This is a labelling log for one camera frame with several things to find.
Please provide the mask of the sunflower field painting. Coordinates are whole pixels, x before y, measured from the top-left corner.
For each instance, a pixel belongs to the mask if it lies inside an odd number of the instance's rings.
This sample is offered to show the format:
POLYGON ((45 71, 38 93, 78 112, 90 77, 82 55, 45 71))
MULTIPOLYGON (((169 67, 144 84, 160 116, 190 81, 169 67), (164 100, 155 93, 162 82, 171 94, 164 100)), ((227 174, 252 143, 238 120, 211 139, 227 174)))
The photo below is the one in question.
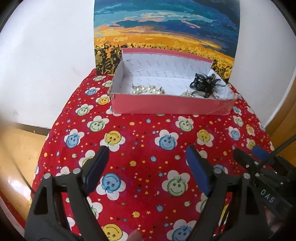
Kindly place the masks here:
POLYGON ((228 81, 240 27, 239 1, 95 1, 96 72, 113 74, 123 48, 191 53, 228 81))

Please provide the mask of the pink cardboard box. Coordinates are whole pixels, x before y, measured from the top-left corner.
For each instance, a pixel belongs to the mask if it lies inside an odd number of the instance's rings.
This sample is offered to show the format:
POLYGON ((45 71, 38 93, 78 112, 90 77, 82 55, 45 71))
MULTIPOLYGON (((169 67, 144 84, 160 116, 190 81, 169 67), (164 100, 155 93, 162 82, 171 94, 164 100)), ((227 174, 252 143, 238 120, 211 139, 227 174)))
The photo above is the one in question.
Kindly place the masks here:
POLYGON ((212 69, 213 60, 165 49, 123 48, 108 91, 120 114, 227 115, 236 95, 212 69), (217 99, 191 96, 195 74, 221 80, 217 99))

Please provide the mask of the red smiley flower cloth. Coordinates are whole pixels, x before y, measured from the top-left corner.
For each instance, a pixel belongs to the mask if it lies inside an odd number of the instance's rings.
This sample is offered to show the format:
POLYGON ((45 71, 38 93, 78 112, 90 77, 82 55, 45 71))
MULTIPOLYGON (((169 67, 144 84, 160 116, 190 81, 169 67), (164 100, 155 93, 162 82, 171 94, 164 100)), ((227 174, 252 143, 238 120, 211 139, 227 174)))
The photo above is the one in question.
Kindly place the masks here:
MULTIPOLYGON (((238 97, 229 115, 117 114, 107 94, 112 76, 92 71, 50 130, 36 167, 35 192, 46 173, 57 177, 82 168, 101 147, 109 160, 87 201, 107 240, 186 240, 206 204, 186 160, 193 145, 226 174, 244 169, 233 151, 274 147, 247 102, 238 97)), ((79 235, 67 193, 63 206, 79 235)))

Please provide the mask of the black feather hair accessory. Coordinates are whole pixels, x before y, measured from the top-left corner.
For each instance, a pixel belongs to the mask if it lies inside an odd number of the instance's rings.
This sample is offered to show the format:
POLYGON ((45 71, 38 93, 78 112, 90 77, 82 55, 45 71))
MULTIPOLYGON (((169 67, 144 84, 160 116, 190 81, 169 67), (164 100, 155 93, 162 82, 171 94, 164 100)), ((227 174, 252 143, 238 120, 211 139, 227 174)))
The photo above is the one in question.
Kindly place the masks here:
POLYGON ((216 78, 215 74, 204 75, 204 74, 195 74, 194 80, 190 83, 190 88, 198 91, 208 92, 208 93, 217 93, 218 87, 225 87, 225 84, 220 83, 221 80, 216 78))

